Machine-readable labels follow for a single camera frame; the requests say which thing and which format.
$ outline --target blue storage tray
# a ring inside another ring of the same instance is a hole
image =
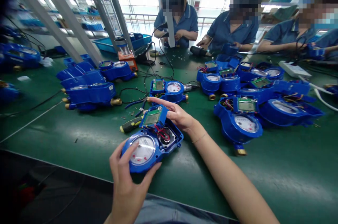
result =
[[[131,42],[133,44],[134,50],[139,49],[141,46],[144,46],[144,45],[151,42],[151,35],[142,34],[142,36],[143,36],[142,39],[137,39],[137,40],[134,40],[134,41]],[[96,44],[96,46],[100,50],[116,53],[116,51],[113,47],[112,41],[110,40],[109,37],[97,39],[97,40],[94,40],[92,42],[94,44]]]

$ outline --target meter dial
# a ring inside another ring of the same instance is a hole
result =
[[[280,101],[273,101],[272,104],[277,107],[279,110],[282,110],[286,113],[292,113],[292,114],[296,114],[298,113],[298,109],[296,107],[293,107],[289,104],[286,104],[286,103],[282,103]]]
[[[242,115],[234,115],[234,118],[235,123],[244,131],[249,133],[255,133],[258,131],[258,124],[256,121]]]
[[[278,69],[270,69],[270,70],[266,71],[266,73],[268,73],[268,75],[270,75],[270,76],[277,76],[281,73],[281,71],[278,70]]]
[[[87,85],[80,85],[80,86],[72,87],[70,89],[71,90],[74,90],[74,89],[86,89],[87,87],[88,87]]]
[[[167,86],[168,92],[179,92],[181,90],[181,85],[179,83],[170,83]]]
[[[36,51],[31,50],[31,49],[27,49],[27,48],[20,49],[20,51],[25,52],[25,53],[29,53],[29,54],[37,54]]]
[[[256,91],[259,91],[259,89],[242,89],[241,91],[245,91],[245,92],[256,92]]]
[[[237,79],[237,76],[228,76],[228,77],[224,77],[223,81],[228,81],[228,80],[233,80],[233,79]]]
[[[207,79],[213,82],[217,82],[220,79],[220,76],[207,75]]]
[[[120,67],[124,66],[125,64],[126,64],[125,62],[115,62],[114,67],[120,68]]]
[[[137,137],[133,143],[139,142],[137,149],[131,155],[130,161],[134,165],[143,165],[148,162],[155,153],[155,142],[149,136]]]
[[[256,75],[260,75],[260,76],[267,76],[268,75],[268,73],[266,73],[262,70],[259,70],[259,69],[252,69],[251,73],[255,73]]]

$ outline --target circuit board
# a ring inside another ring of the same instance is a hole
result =
[[[239,98],[238,99],[238,109],[240,111],[256,111],[257,100],[251,98]]]

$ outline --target green workbench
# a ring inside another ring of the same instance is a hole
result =
[[[174,78],[184,83],[196,80],[196,68],[207,60],[192,56],[187,49],[166,51],[175,69]],[[103,53],[103,56],[117,60],[115,55]],[[266,56],[252,55],[245,60],[257,63],[266,60]],[[171,76],[170,66],[161,66],[159,61],[166,62],[166,58],[160,56],[156,59],[154,71],[158,71],[156,73],[161,76]],[[16,85],[23,96],[2,109],[1,113],[28,109],[56,93],[61,85],[55,75],[64,68],[63,60],[56,59],[51,68],[2,75],[1,79]],[[147,67],[139,65],[139,70],[145,72]],[[17,77],[22,75],[29,76],[31,80],[18,81]],[[148,89],[152,79],[154,77],[146,79]],[[144,90],[143,81],[144,77],[139,77],[129,82],[116,82],[115,88],[117,93],[123,88],[138,87]],[[311,81],[319,86],[337,82],[335,78],[319,73],[313,73]],[[232,146],[221,134],[219,119],[213,115],[216,101],[209,101],[201,89],[188,95],[189,104],[181,103],[181,107],[201,122],[215,142],[243,170],[281,223],[338,222],[338,117],[333,111],[318,101],[314,105],[326,113],[316,122],[320,127],[266,129],[262,137],[245,146],[247,156],[236,157]],[[127,110],[124,109],[125,105],[105,107],[83,114],[77,110],[66,110],[64,103],[59,103],[63,97],[65,95],[59,93],[37,109],[2,121],[1,140],[57,104],[3,141],[0,148],[112,181],[108,158],[119,143],[134,133],[123,134],[119,126],[132,119],[130,113],[137,111],[140,106]],[[143,94],[136,90],[126,90],[121,96],[125,102],[140,97]],[[136,181],[142,179],[141,176],[134,178]],[[186,135],[182,147],[163,160],[149,193],[236,218]]]

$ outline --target metal pillar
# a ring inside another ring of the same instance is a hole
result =
[[[54,36],[54,38],[60,43],[60,45],[66,50],[69,56],[76,62],[82,62],[80,54],[72,46],[67,39],[66,35],[57,27],[48,12],[40,4],[38,0],[24,0],[25,4],[34,12],[34,14],[40,19],[40,21],[46,26],[48,31]]]
[[[131,51],[133,52],[134,56],[136,56],[135,52],[134,52],[134,48],[133,45],[131,44],[131,40],[130,40],[130,36],[129,36],[129,32],[128,32],[128,28],[127,28],[127,24],[126,21],[124,19],[124,16],[122,14],[122,9],[119,3],[119,0],[112,0],[114,9],[116,10],[116,16],[117,19],[119,20],[120,23],[120,27],[123,33],[124,38],[127,41],[128,47],[131,49]]]
[[[90,39],[87,37],[85,31],[82,29],[80,23],[77,21],[66,0],[52,0],[52,2],[60,12],[62,17],[65,19],[66,23],[69,25],[70,29],[74,32],[75,36],[78,38],[88,55],[92,58],[96,66],[99,66],[103,58],[95,49]]]
[[[97,7],[100,17],[102,19],[103,24],[105,25],[106,31],[109,35],[109,38],[114,46],[115,51],[119,51],[119,48],[117,47],[115,43],[115,35],[114,35],[114,26],[111,22],[111,19],[108,15],[108,12],[105,11],[105,8],[103,6],[103,3],[101,0],[93,0],[95,3],[95,6]]]

